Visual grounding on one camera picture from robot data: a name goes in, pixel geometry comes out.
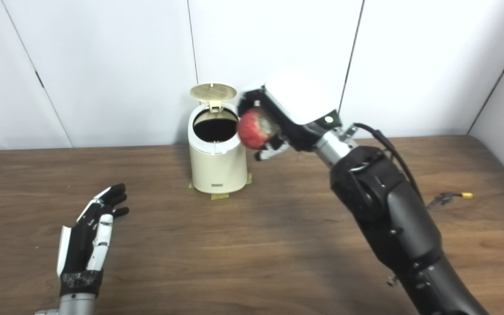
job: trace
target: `open trash can lid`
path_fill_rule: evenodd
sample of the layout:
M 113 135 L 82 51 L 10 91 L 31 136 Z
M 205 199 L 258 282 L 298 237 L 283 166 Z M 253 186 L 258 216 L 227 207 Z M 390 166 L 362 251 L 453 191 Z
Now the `open trash can lid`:
M 234 87 L 220 83 L 205 83 L 194 86 L 190 95 L 200 102 L 221 102 L 236 96 Z

